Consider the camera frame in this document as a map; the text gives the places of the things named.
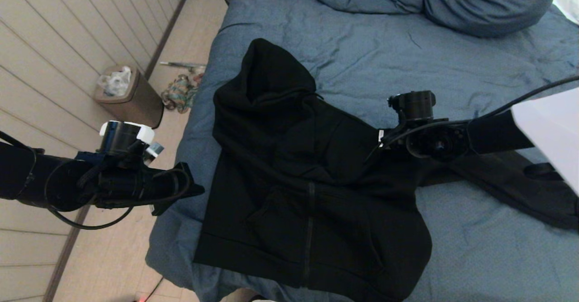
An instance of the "black clothing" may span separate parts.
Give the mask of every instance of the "black clothing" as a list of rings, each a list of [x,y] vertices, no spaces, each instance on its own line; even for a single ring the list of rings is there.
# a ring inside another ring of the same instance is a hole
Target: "black clothing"
[[[432,248],[414,190],[456,174],[548,224],[577,228],[569,187],[525,178],[528,161],[514,152],[456,160],[454,177],[405,152],[364,163],[378,131],[315,91],[294,57],[258,39],[240,74],[215,92],[213,136],[223,151],[196,263],[356,302],[401,301]]]

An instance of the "hoodie pocket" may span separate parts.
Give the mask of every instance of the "hoodie pocket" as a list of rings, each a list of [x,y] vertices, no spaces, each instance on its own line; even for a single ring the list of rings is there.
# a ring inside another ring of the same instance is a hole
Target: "hoodie pocket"
[[[312,263],[374,279],[384,271],[362,201],[321,194],[316,209]]]
[[[274,187],[263,206],[246,218],[246,226],[264,252],[301,262],[308,221],[306,193]]]

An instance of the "hoodie zipper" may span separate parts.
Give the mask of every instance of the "hoodie zipper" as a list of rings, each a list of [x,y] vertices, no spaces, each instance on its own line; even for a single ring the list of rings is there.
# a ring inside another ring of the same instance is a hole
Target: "hoodie zipper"
[[[306,249],[304,253],[303,286],[308,287],[310,281],[310,254],[312,252],[312,236],[314,234],[314,210],[316,209],[316,184],[308,184],[308,229],[306,232]]]

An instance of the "colorful cloth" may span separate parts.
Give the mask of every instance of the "colorful cloth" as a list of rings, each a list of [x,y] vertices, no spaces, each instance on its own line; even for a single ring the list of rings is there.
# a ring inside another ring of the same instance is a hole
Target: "colorful cloth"
[[[188,75],[181,74],[161,93],[167,110],[186,113],[192,106],[205,73],[205,66],[191,67]]]

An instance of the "black cable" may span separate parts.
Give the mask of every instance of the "black cable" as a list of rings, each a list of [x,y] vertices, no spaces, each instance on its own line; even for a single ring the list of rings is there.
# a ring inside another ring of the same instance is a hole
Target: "black cable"
[[[559,85],[563,85],[563,84],[567,84],[568,82],[573,82],[573,81],[578,81],[579,80],[579,75],[575,75],[575,76],[571,76],[571,77],[567,77],[567,78],[563,78],[562,80],[558,80],[558,81],[554,81],[552,83],[548,83],[544,86],[541,86],[540,88],[536,88],[535,90],[531,90],[529,93],[524,94],[523,96],[519,96],[519,98],[516,98],[514,100],[512,100],[511,102],[509,102],[508,104],[505,104],[504,106],[501,106],[500,108],[489,112],[485,115],[482,115],[478,118],[488,118],[488,117],[492,117],[493,115],[499,114],[501,112],[504,112],[506,110],[508,110],[511,106],[518,104],[520,102],[523,102],[524,100],[527,100],[528,98],[530,98],[531,96],[534,96],[536,94],[539,94],[541,92],[544,92],[545,90],[550,90],[556,86]]]
[[[174,175],[175,173],[180,173],[180,174],[183,174],[185,176],[185,185],[183,186],[183,189],[181,189],[181,191],[177,191],[177,189],[179,188],[179,179],[176,177],[176,175]],[[187,190],[191,186],[191,180],[189,178],[189,175],[181,169],[171,169],[171,170],[161,171],[158,174],[155,174],[153,176],[153,179],[157,178],[158,176],[165,175],[165,174],[171,174],[173,176],[173,180],[175,182],[175,190],[173,191],[173,194],[170,195],[169,197],[160,198],[160,199],[151,199],[151,203],[164,203],[166,201],[172,201],[174,199],[179,199],[182,195],[184,195],[187,192]]]
[[[161,282],[163,282],[164,279],[165,277],[161,277],[161,280],[159,280],[155,288],[151,291],[151,294],[149,294],[149,296],[147,296],[147,298],[142,302],[147,302],[151,298],[151,296],[153,296],[153,293],[155,293],[155,291],[159,288],[159,286],[161,286]]]
[[[102,224],[102,225],[97,225],[97,226],[89,226],[89,225],[84,225],[84,224],[80,224],[78,222],[72,221],[70,219],[67,219],[66,217],[64,217],[64,215],[60,214],[58,211],[55,211],[52,208],[48,208],[48,211],[50,211],[54,216],[56,216],[59,220],[65,222],[66,224],[76,227],[76,228],[80,228],[81,230],[102,230],[103,228],[107,228],[109,226],[113,226],[116,223],[122,221],[125,217],[128,216],[128,214],[133,210],[133,207],[129,207],[127,209],[126,212],[124,212],[124,214],[122,214],[119,218],[117,218],[116,220],[112,221],[112,222],[108,222],[107,224]]]
[[[6,141],[6,143],[9,143],[14,147],[18,147],[19,149],[33,150],[29,146],[24,145],[23,143],[19,142],[17,139],[12,137],[11,135],[8,135],[4,131],[0,131],[0,139]]]

